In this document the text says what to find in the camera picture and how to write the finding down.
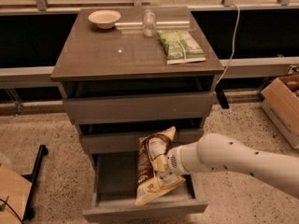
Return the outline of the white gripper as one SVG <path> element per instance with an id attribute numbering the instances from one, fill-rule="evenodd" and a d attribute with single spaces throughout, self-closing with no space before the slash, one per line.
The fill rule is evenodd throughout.
<path id="1" fill-rule="evenodd" d="M 197 153 L 197 143 L 171 148 L 167 157 L 160 155 L 153 160 L 153 169 L 157 172 L 169 170 L 176 175 L 186 175 L 197 172 L 200 159 Z"/>

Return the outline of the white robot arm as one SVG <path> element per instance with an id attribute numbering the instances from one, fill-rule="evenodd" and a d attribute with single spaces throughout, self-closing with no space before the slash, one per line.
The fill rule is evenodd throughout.
<path id="1" fill-rule="evenodd" d="M 161 138 L 149 142 L 154 167 L 175 175 L 230 171 L 251 175 L 299 198 L 299 159 L 246 147 L 218 133 L 208 133 L 197 142 L 166 150 Z"/>

